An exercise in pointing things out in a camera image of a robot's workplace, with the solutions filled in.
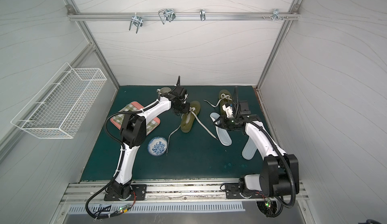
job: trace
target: wall hook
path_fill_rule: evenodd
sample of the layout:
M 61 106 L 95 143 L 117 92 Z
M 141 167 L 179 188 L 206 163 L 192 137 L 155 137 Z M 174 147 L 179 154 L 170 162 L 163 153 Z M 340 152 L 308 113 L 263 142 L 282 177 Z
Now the wall hook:
M 161 19 L 161 22 L 163 24 L 165 24 L 167 19 L 169 22 L 172 22 L 173 19 L 176 18 L 176 15 L 175 15 L 175 12 L 173 11 L 173 9 L 161 9 L 161 10 L 159 10 L 159 17 Z
M 143 26 L 143 19 L 141 17 L 138 17 L 137 13 L 134 13 L 132 20 L 130 21 L 129 31 L 132 28 L 132 25 L 135 25 L 137 27 L 136 33 L 138 33 L 138 29 Z
M 206 11 L 204 9 L 200 9 L 200 20 L 201 21 L 206 20 Z
M 278 9 L 275 9 L 275 10 L 273 11 L 273 16 L 270 17 L 272 21 L 274 21 L 274 20 L 276 20 L 276 19 L 283 20 L 283 17 L 279 17 L 279 16 L 278 16 L 278 13 L 279 13 L 279 10 L 278 10 Z

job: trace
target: green sneaker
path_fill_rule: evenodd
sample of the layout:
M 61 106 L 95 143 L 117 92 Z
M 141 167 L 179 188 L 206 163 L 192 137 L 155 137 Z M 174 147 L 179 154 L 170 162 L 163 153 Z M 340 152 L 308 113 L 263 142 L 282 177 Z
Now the green sneaker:
M 195 110 L 193 112 L 196 115 L 199 114 L 199 111 L 200 111 L 200 103 L 199 103 L 199 101 L 192 101 L 190 103 L 190 107 L 191 108 L 195 108 Z M 191 128 L 192 128 L 192 124 L 193 124 L 194 120 L 195 120 L 195 116 L 191 112 L 183 114 L 183 116 L 181 118 L 181 125 L 180 125 L 181 131 L 184 132 L 184 133 L 189 132 L 191 130 Z

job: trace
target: light blue slipper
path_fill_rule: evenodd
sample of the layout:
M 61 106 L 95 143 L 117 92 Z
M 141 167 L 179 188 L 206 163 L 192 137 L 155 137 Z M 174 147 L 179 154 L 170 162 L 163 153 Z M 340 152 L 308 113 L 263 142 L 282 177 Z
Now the light blue slipper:
M 210 114 L 210 117 L 211 117 L 212 121 L 214 122 L 216 119 L 218 119 L 220 117 L 220 115 L 216 112 L 213 112 Z M 215 128 L 216 128 L 216 133 L 218 134 L 220 142 L 224 146 L 230 146 L 232 142 L 231 142 L 231 138 L 230 138 L 227 130 L 218 128 L 217 126 L 215 126 Z

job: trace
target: metal mounting plate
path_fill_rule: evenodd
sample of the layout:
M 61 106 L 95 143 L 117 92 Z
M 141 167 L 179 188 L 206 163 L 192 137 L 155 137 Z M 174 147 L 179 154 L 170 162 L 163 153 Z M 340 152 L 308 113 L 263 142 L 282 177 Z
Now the metal mounting plate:
M 74 15 L 75 14 L 75 9 L 72 5 L 66 5 L 66 9 L 67 9 L 67 14 L 68 15 Z
M 261 199 L 260 194 L 254 193 L 251 197 L 243 197 L 239 192 L 238 183 L 227 183 L 224 185 L 226 190 L 226 199 Z
M 291 9 L 291 13 L 293 13 L 293 14 L 298 14 L 299 10 L 300 10 L 300 4 L 295 4 L 295 5 L 292 7 L 292 9 Z
M 132 184 L 133 191 L 136 195 L 136 201 L 137 200 L 144 200 L 145 194 L 146 194 L 146 184 Z M 133 200 L 134 195 L 131 195 L 127 201 Z M 111 191 L 110 193 L 106 193 L 105 197 L 103 198 L 104 201 L 119 201 L 119 196 L 114 193 L 114 191 Z

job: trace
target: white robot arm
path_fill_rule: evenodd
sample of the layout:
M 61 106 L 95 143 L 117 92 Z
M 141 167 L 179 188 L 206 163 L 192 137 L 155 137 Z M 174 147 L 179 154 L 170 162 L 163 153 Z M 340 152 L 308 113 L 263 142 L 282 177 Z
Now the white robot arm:
M 147 124 L 172 108 L 175 113 L 187 113 L 190 110 L 189 103 L 186 103 L 188 94 L 184 87 L 180 86 L 180 76 L 175 88 L 167 93 L 159 95 L 159 98 L 147 107 L 136 112 L 123 112 L 124 119 L 120 129 L 121 154 L 119 163 L 114 173 L 114 180 L 106 189 L 106 195 L 114 196 L 116 199 L 126 200 L 130 197 L 132 169 L 137 151 L 146 138 Z
M 259 117 L 251 114 L 247 101 L 239 101 L 237 87 L 232 104 L 224 105 L 223 109 L 226 115 L 220 116 L 214 124 L 226 130 L 242 130 L 249 136 L 243 151 L 246 152 L 248 148 L 250 153 L 254 153 L 258 149 L 263 159 L 260 174 L 249 174 L 239 180 L 239 192 L 247 198 L 254 191 L 260 191 L 266 197 L 291 195 L 291 203 L 284 203 L 284 206 L 292 207 L 299 192 L 297 158 L 287 154 L 274 142 Z
M 145 117 L 147 125 L 150 121 L 152 121 L 152 119 L 169 109 L 171 109 L 171 101 L 166 97 L 160 97 L 159 103 L 156 106 L 144 111 L 144 113 L 138 113 L 137 115 Z M 123 142 L 123 144 L 125 144 L 125 150 L 123 151 L 123 149 L 121 148 L 121 154 L 124 154 L 125 156 L 122 161 L 122 166 L 119 175 L 115 179 L 117 183 L 122 185 L 132 180 L 133 164 L 136 158 L 137 151 L 140 148 L 140 146 L 133 146 L 132 148 L 130 148 L 129 144 L 125 142 Z

